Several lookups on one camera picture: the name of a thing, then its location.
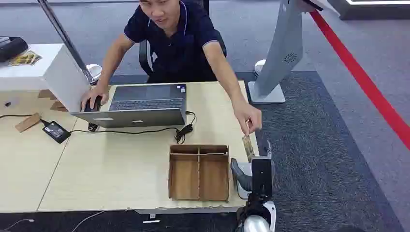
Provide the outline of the person's left hand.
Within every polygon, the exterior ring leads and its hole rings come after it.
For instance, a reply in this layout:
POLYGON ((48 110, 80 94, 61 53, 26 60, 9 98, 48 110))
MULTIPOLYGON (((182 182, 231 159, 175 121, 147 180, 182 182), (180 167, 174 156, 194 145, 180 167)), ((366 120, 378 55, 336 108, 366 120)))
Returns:
POLYGON ((234 115, 245 136, 262 129, 262 112, 245 100, 232 102, 234 115))

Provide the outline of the person's right hand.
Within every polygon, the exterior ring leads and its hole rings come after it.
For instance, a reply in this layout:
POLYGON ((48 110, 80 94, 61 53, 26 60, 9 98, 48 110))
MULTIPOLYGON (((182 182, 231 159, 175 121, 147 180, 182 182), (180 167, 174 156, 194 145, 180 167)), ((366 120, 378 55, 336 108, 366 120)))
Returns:
POLYGON ((102 106, 109 100, 109 86, 96 85, 92 87, 82 98, 81 110, 85 111, 87 106, 94 109, 96 106, 102 106))

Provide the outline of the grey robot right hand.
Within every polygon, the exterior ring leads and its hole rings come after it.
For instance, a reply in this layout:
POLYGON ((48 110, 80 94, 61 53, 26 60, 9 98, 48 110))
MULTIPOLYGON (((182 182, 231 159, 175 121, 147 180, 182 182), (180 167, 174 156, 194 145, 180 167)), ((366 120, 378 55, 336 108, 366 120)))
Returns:
POLYGON ((253 193, 262 198, 273 196, 275 166, 269 140, 266 140, 263 149, 262 155, 250 158, 250 162, 238 162, 231 158, 231 172, 238 196, 242 200, 246 200, 253 193))

